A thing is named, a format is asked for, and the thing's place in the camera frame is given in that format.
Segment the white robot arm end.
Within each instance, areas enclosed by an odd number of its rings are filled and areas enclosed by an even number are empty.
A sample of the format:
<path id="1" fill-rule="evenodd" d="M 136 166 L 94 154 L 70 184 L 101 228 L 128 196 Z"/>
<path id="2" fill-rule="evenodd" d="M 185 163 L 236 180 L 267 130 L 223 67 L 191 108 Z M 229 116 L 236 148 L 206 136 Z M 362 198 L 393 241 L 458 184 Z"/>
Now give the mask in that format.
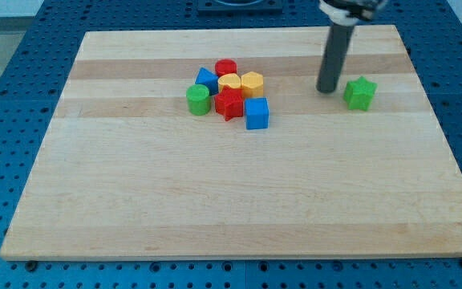
<path id="1" fill-rule="evenodd" d="M 318 8 L 333 24 L 355 26 L 360 21 L 373 21 L 388 3 L 388 0 L 320 0 Z"/>

